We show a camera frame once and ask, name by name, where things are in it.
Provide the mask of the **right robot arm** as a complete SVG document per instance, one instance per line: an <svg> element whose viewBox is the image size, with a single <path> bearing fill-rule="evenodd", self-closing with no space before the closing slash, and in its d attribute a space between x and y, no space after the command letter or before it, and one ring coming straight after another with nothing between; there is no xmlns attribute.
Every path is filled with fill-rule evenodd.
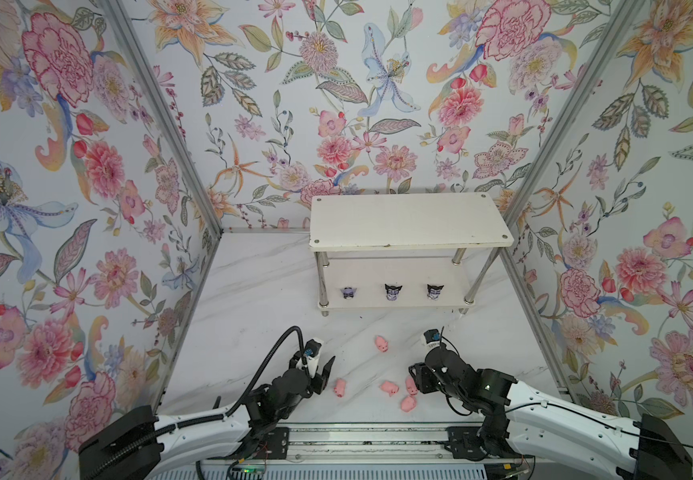
<svg viewBox="0 0 693 480"><path fill-rule="evenodd" d="M441 393L478 414L448 430L450 451L480 461L537 457L598 479L690 479L687 445L661 419L603 414L545 394L493 369L475 369L443 343L408 372L421 394Z"/></svg>

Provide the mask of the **black purple figurine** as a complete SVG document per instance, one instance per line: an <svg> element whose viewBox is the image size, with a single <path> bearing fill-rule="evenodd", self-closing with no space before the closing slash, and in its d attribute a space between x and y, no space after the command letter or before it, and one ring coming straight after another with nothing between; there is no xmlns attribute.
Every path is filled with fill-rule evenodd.
<svg viewBox="0 0 693 480"><path fill-rule="evenodd" d="M427 298L432 301L437 301L440 298L440 295L442 294L443 288L443 285L427 284Z"/></svg>
<svg viewBox="0 0 693 480"><path fill-rule="evenodd" d="M344 287L340 291L344 299L353 299L356 294L356 289L353 287Z"/></svg>
<svg viewBox="0 0 693 480"><path fill-rule="evenodd" d="M398 300L399 294L401 293L403 286L397 284L385 284L385 298L387 301L394 302Z"/></svg>

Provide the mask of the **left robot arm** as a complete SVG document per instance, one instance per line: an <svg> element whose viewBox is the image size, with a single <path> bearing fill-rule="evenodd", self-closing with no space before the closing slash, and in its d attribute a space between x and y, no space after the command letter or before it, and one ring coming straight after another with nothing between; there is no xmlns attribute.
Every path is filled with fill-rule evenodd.
<svg viewBox="0 0 693 480"><path fill-rule="evenodd" d="M224 408L157 416L150 406L136 407L80 446L80 477L148 479L206 459L248 458L302 400L326 390L334 362L314 375L290 368Z"/></svg>

